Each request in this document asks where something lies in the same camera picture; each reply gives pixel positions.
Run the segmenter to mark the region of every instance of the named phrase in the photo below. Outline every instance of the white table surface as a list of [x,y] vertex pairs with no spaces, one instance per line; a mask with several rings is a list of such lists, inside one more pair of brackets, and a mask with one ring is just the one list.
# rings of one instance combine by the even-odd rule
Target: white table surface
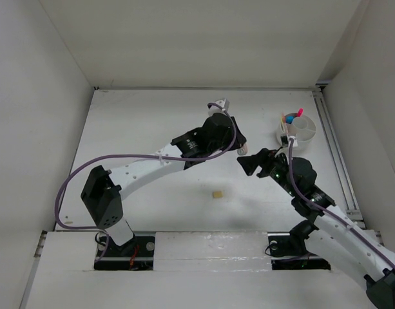
[[[249,154],[275,149],[275,129],[281,112],[304,108],[317,133],[298,156],[312,162],[316,184],[345,209],[345,198],[327,145],[312,93],[307,90],[97,90],[94,94],[73,169],[97,156],[153,153],[186,131],[201,126],[208,102],[227,97],[229,112],[247,138]],[[187,171],[163,177],[124,200],[124,213],[133,230],[232,231],[290,230],[303,218],[291,197],[270,178],[247,177],[229,152]],[[132,160],[107,160],[106,169]],[[80,199],[92,167],[69,184],[61,218],[69,225],[93,225]],[[213,191],[224,197],[213,199]]]
[[[48,233],[26,309],[373,308],[365,292],[337,270],[270,270],[268,257],[253,250],[264,248],[259,233],[203,242],[201,235],[193,241],[193,235],[177,239],[176,233],[162,233],[155,248],[159,270],[143,272],[93,270],[94,234]],[[252,246],[240,248],[245,239]],[[217,244],[224,248],[210,247]],[[195,259],[188,256],[187,247],[196,253]],[[246,260],[235,262],[249,269],[235,263],[230,267],[227,259],[206,258],[233,254],[244,254]]]

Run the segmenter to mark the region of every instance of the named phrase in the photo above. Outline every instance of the white robotic arm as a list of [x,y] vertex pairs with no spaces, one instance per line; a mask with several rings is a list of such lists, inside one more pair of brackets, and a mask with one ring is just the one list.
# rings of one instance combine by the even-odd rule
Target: white robotic arm
[[269,237],[272,256],[316,254],[355,280],[375,306],[395,309],[395,253],[362,231],[315,186],[317,173],[308,160],[293,158],[289,164],[285,154],[266,148],[237,160],[248,176],[261,167],[257,177],[270,176],[293,196],[292,206],[306,219],[289,234]]
[[171,143],[143,159],[109,171],[103,166],[92,169],[81,198],[98,229],[105,230],[114,250],[126,255],[135,246],[135,235],[124,217],[122,200],[144,185],[167,174],[186,170],[218,157],[226,151],[246,154],[246,138],[234,117],[227,113],[226,99],[209,104],[209,118],[197,127],[174,138]]

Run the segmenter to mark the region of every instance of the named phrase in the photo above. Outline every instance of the red wire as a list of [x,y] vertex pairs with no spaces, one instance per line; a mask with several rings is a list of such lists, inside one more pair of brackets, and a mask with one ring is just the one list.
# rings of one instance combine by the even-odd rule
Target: red wire
[[132,257],[131,257],[131,259],[130,259],[130,268],[129,268],[129,269],[131,269],[131,268],[133,267],[133,265],[134,265],[134,259],[135,259],[136,255],[139,253],[139,251],[140,251],[140,246],[137,245],[137,246],[135,247],[135,249],[134,249],[134,254],[132,255]]

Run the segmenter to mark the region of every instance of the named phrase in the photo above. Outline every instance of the screw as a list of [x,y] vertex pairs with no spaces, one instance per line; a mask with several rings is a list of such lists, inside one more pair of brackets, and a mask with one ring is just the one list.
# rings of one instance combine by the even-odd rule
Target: screw
[[154,250],[154,243],[152,243],[151,241],[146,243],[146,249],[147,249],[147,251],[153,251]]
[[275,240],[272,240],[270,243],[269,243],[269,248],[270,248],[270,250],[273,250],[273,251],[275,251],[275,250],[277,250],[278,249],[278,242],[277,241],[275,241]]
[[100,245],[99,243],[97,244],[97,250],[98,251],[104,251],[105,248],[106,248],[105,246]]

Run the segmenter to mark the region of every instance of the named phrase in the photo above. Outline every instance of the white cup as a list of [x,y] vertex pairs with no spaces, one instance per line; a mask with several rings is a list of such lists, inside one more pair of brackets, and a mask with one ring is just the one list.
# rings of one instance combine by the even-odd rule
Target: white cup
[[[291,135],[296,136],[298,140],[298,149],[305,148],[307,144],[309,144],[313,137],[316,134],[316,125],[313,120],[311,120],[308,116],[302,115],[300,117],[296,117],[296,113],[287,114],[287,116],[293,116],[294,119],[291,124],[287,125],[287,130]],[[276,129],[276,138],[278,143],[281,145],[282,141],[280,137],[284,134],[284,129],[282,127],[281,122]]]

